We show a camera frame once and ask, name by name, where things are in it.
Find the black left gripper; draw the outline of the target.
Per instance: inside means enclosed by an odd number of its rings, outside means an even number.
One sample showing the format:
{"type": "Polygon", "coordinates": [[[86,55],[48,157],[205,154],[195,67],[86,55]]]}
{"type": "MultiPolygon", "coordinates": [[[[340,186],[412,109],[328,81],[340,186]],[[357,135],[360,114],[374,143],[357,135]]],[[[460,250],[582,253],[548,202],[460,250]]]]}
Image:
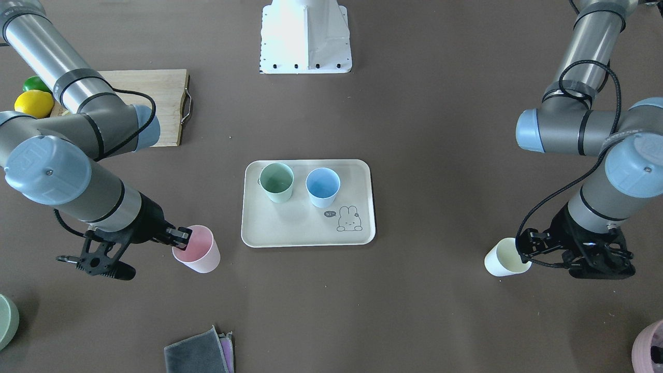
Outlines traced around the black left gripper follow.
{"type": "Polygon", "coordinates": [[[562,251],[563,265],[573,278],[621,280],[634,276],[633,253],[620,227],[607,233],[588,231],[571,217],[564,206],[544,232],[524,231],[529,245],[544,245],[544,250],[518,248],[521,262],[535,262],[537,255],[562,251]]]}

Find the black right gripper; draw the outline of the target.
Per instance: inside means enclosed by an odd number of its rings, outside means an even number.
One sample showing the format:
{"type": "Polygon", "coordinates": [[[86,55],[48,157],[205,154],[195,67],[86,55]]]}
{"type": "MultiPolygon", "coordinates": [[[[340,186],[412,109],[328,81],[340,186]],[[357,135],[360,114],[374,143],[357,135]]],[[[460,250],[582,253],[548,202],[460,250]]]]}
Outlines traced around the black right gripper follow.
{"type": "Polygon", "coordinates": [[[163,210],[144,194],[140,195],[140,210],[137,217],[125,229],[118,232],[117,243],[140,244],[156,241],[175,248],[189,245],[192,230],[189,227],[176,229],[164,219],[163,210]]]}

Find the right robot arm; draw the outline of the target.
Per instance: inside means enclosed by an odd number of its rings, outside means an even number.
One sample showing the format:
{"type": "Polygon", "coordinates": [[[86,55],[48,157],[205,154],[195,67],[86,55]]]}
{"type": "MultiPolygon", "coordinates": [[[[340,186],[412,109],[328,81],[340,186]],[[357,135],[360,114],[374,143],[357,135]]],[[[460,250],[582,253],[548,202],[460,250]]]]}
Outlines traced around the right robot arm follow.
{"type": "Polygon", "coordinates": [[[67,116],[2,112],[2,168],[7,183],[114,243],[154,241],[184,248],[190,232],[175,227],[144,194],[99,162],[158,141],[156,104],[129,105],[47,18],[38,1],[2,1],[3,40],[48,87],[67,116]]]}

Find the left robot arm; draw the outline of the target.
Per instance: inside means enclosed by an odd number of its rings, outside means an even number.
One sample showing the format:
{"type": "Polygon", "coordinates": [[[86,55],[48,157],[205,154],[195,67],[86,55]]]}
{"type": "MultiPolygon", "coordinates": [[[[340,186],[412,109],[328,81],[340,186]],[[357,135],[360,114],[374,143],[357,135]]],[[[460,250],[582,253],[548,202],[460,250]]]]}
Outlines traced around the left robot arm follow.
{"type": "Polygon", "coordinates": [[[618,36],[640,1],[572,2],[577,19],[557,77],[541,106],[524,111],[517,144],[540,153],[596,156],[580,189],[545,231],[520,225],[516,260],[568,270],[573,278],[630,278],[633,254],[621,225],[661,195],[661,98],[623,109],[609,65],[618,36]]]}

